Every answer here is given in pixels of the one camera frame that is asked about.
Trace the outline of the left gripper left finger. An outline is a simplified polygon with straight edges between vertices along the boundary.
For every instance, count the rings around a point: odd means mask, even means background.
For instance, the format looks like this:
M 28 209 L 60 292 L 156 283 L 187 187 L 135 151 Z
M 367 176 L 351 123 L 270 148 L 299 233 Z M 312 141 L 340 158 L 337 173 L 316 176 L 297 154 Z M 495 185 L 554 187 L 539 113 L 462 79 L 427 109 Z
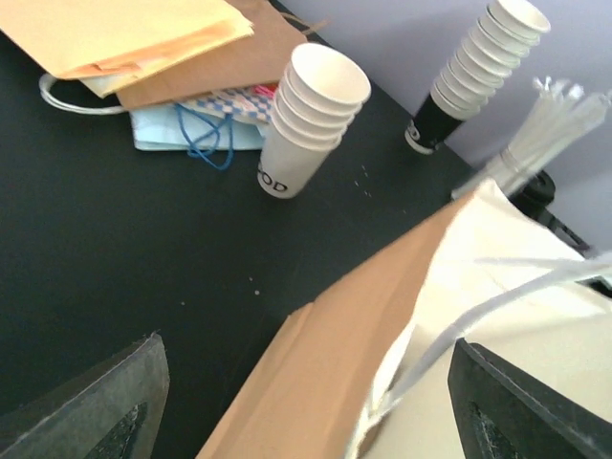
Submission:
M 154 333 L 1 417 L 3 458 L 149 458 L 169 369 Z

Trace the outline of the orange paper bag white handles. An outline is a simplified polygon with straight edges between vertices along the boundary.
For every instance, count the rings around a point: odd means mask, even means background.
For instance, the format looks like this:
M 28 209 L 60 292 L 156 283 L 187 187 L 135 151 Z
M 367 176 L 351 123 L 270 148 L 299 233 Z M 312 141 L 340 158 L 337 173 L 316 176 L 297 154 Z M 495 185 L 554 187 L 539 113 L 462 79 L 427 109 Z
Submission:
M 525 217 L 488 180 L 290 314 L 203 458 L 454 456 L 446 390 L 462 337 L 507 339 L 595 317 L 611 271 Z

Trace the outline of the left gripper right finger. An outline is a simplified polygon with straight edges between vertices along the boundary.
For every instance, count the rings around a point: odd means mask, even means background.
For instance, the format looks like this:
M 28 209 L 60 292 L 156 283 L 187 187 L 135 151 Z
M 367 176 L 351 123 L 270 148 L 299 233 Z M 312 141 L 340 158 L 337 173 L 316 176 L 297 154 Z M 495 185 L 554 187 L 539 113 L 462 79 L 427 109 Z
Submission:
M 463 456 L 611 456 L 611 424 L 477 343 L 458 339 L 448 391 Z

